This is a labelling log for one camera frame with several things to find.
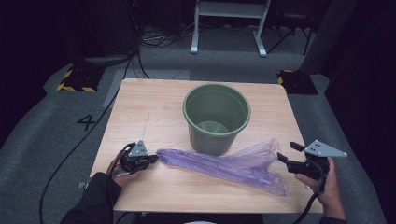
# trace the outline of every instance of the plastic bucket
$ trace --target plastic bucket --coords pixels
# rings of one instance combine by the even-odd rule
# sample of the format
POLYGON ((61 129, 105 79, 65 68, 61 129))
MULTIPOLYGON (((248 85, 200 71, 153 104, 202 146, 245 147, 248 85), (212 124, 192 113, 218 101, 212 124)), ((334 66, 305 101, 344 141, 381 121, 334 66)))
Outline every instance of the plastic bucket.
POLYGON ((192 148, 213 156, 223 155, 250 120, 250 105, 242 93, 222 84, 192 89, 183 102, 192 148))

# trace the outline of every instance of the human hand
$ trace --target human hand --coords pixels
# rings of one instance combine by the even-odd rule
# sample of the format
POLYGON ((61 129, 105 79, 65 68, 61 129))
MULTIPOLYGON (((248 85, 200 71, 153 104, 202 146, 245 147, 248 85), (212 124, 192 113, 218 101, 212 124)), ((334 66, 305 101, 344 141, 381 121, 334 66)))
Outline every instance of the human hand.
MULTIPOLYGON (((107 168, 107 175, 110 175, 110 173, 113 171, 113 169, 119 169, 122 170, 122 168, 120 167, 120 156, 122 155, 122 153, 124 152, 124 150, 121 150, 119 152, 119 154, 117 155, 117 157, 110 163, 110 165, 107 168)), ((111 176, 114 180, 114 182, 116 182, 120 187, 125 187, 129 182, 137 179, 141 174, 141 171, 138 171, 136 173, 133 173, 131 175, 123 175, 123 176, 111 176)))
MULTIPOLYGON (((341 201, 340 190, 338 188, 337 173, 335 172, 335 164, 332 158, 328 158, 330 170, 326 179, 325 191, 318 196, 318 201, 323 206, 323 215, 326 217, 335 217, 346 220, 347 216, 341 201)), ((318 180, 309 178, 306 175, 296 174, 295 177, 301 182, 309 186, 314 192, 318 187, 318 180)))

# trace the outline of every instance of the table top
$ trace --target table top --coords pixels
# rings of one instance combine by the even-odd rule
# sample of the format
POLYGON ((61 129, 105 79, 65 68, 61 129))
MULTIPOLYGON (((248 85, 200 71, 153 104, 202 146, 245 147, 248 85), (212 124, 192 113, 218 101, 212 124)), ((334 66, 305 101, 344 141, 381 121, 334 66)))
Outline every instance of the table top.
MULTIPOLYGON (((110 162, 128 143, 142 139, 149 154, 159 148, 193 151, 182 103, 194 87, 208 82, 126 78, 111 112, 91 175, 106 172, 110 162)), ((293 161, 304 161, 304 153, 290 148, 290 142, 303 144, 287 94, 276 84, 216 82, 241 91, 250 103, 251 118, 239 133, 229 152, 275 138, 282 153, 293 161)), ((207 212, 207 213, 301 213, 312 191, 274 161, 271 170, 279 172, 289 185, 288 196, 227 181, 157 161, 124 188, 114 209, 119 211, 207 212)), ((314 201, 311 213, 322 213, 314 201)))

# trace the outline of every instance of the black sleeve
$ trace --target black sleeve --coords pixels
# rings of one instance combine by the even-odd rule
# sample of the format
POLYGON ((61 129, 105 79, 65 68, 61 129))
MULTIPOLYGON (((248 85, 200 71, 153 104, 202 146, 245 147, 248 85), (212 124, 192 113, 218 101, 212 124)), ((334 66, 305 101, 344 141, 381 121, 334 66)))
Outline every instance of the black sleeve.
POLYGON ((335 217, 322 217, 319 224, 347 224, 347 221, 335 217))
POLYGON ((121 191, 110 176, 95 174, 79 203, 66 213, 61 224, 113 223, 113 205, 121 191))

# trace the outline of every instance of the purple plastic bag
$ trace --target purple plastic bag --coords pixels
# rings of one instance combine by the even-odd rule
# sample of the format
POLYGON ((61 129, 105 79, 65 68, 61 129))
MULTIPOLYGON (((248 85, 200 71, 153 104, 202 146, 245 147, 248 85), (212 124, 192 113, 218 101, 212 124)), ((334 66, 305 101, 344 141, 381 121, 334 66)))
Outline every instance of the purple plastic bag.
POLYGON ((286 180, 268 169, 276 159, 277 151, 280 151, 279 144, 272 139, 224 157, 163 148, 157 150, 157 155, 166 165, 184 167, 285 196, 288 195, 286 180))

